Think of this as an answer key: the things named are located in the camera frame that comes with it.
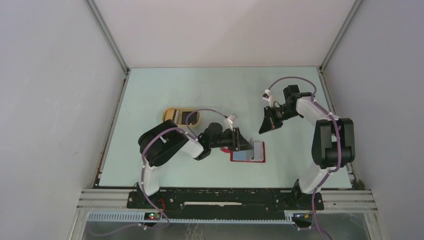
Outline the red card holder wallet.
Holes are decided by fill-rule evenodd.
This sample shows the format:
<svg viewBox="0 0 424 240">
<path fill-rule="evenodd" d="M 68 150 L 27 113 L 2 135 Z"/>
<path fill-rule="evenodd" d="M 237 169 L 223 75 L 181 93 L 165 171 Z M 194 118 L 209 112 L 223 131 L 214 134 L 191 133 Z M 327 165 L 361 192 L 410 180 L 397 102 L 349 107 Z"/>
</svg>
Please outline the red card holder wallet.
<svg viewBox="0 0 424 240">
<path fill-rule="evenodd" d="M 220 150 L 230 155 L 231 162 L 237 163 L 265 163 L 266 162 L 266 150 L 264 141 L 253 141 L 253 149 L 242 150 L 242 151 L 230 151 L 226 147 L 222 147 Z"/>
</svg>

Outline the beige oval tray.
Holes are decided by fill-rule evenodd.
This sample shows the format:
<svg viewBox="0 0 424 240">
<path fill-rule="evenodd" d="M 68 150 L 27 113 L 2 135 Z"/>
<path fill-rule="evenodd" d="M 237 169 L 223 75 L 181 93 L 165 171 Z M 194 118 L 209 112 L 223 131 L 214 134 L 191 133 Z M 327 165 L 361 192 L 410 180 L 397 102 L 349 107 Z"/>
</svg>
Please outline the beige oval tray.
<svg viewBox="0 0 424 240">
<path fill-rule="evenodd" d="M 178 127 L 186 127 L 182 124 L 182 112 L 193 112 L 196 108 L 190 107 L 168 107 L 162 113 L 162 121 L 172 120 Z M 200 125 L 200 113 L 198 112 L 198 123 L 189 125 L 191 128 L 197 128 Z"/>
</svg>

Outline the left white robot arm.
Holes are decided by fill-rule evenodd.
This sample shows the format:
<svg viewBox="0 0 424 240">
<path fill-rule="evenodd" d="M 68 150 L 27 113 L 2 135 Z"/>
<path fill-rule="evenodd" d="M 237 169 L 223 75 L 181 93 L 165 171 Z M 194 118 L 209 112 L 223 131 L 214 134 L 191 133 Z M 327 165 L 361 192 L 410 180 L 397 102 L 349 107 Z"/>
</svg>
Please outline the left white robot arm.
<svg viewBox="0 0 424 240">
<path fill-rule="evenodd" d="M 232 153 L 254 148 L 238 127 L 224 129 L 221 124 L 212 122 L 200 135 L 193 136 L 170 119 L 142 134 L 138 145 L 142 158 L 139 182 L 142 192 L 138 201 L 145 208 L 156 206 L 162 168 L 178 152 L 200 161 L 208 157 L 212 149 L 224 148 Z"/>
</svg>

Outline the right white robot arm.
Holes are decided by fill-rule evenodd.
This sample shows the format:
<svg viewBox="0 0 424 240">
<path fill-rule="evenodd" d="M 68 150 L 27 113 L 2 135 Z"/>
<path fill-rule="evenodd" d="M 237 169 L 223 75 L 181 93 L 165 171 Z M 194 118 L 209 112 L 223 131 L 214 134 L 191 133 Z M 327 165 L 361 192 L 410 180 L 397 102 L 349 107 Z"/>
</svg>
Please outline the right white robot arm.
<svg viewBox="0 0 424 240">
<path fill-rule="evenodd" d="M 268 102 L 258 133 L 277 130 L 283 122 L 295 117 L 306 119 L 314 128 L 311 145 L 313 163 L 306 174 L 293 187 L 291 204 L 304 209 L 311 202 L 329 176 L 353 162 L 355 158 L 354 123 L 350 118 L 340 118 L 321 106 L 312 92 L 301 92 L 297 85 L 283 90 L 285 103 L 275 106 L 270 89 L 262 98 Z"/>
</svg>

